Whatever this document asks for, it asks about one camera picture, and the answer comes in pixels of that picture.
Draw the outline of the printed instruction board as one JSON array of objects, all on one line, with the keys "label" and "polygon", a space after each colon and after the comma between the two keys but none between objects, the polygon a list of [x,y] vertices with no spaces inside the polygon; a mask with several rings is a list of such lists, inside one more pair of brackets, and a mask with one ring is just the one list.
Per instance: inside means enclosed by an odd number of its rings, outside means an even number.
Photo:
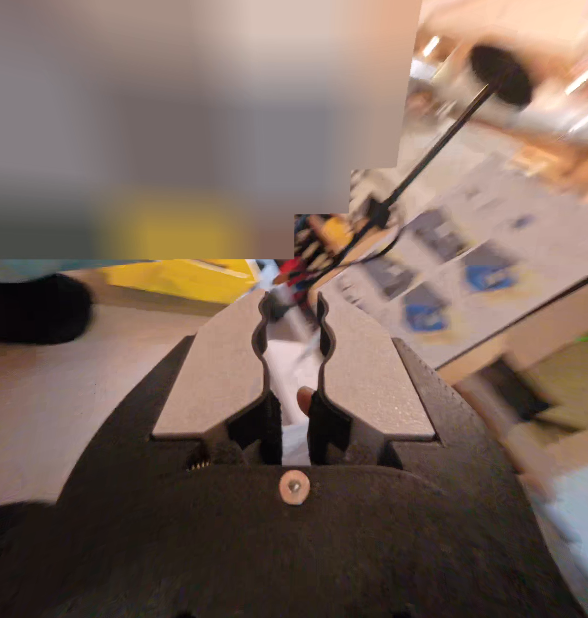
[{"label": "printed instruction board", "polygon": [[434,197],[383,258],[321,288],[434,369],[588,278],[588,204],[492,154]]}]

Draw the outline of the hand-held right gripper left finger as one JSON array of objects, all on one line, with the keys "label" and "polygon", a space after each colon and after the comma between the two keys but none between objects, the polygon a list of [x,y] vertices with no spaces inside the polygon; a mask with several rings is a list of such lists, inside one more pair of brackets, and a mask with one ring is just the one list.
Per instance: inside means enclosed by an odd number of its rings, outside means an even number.
[{"label": "hand-held right gripper left finger", "polygon": [[235,443],[249,462],[282,463],[281,405],[271,388],[267,351],[269,297],[253,290],[193,337],[152,437],[200,441],[214,453]]}]

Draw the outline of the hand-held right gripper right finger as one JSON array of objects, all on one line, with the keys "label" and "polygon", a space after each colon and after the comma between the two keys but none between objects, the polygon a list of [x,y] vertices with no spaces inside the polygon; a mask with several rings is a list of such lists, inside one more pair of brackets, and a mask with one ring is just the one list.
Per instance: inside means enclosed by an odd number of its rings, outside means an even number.
[{"label": "hand-held right gripper right finger", "polygon": [[313,465],[391,465],[394,442],[437,435],[389,333],[335,291],[317,297],[318,385],[309,408]]}]

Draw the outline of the yellow plastic bin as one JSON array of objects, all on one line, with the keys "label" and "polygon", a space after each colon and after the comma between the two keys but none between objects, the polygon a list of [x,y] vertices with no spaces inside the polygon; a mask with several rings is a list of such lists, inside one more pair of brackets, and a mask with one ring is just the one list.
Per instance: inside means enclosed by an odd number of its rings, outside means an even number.
[{"label": "yellow plastic bin", "polygon": [[108,284],[161,295],[230,305],[260,279],[253,259],[166,259],[104,267]]}]

